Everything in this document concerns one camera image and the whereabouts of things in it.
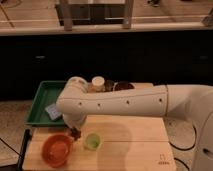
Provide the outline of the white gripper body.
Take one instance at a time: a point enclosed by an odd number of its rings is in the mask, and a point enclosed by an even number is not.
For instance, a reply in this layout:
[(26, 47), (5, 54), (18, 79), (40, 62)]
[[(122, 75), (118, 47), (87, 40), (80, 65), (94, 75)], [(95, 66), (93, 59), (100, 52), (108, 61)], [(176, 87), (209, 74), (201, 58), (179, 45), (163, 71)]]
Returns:
[(68, 115), (64, 115), (63, 120), (69, 128), (76, 128), (78, 130), (81, 129), (81, 127), (84, 123), (82, 118), (74, 119), (74, 118), (72, 118), (71, 116), (68, 116)]

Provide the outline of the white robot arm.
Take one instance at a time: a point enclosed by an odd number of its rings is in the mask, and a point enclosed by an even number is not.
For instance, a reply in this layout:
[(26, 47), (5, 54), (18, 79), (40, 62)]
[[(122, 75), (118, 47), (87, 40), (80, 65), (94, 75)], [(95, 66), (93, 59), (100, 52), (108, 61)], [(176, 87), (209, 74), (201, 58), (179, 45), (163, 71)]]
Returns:
[(89, 92), (88, 82), (72, 77), (56, 101), (70, 127), (81, 128), (92, 115), (172, 117), (196, 128), (191, 171), (213, 171), (213, 86), (157, 85), (111, 92)]

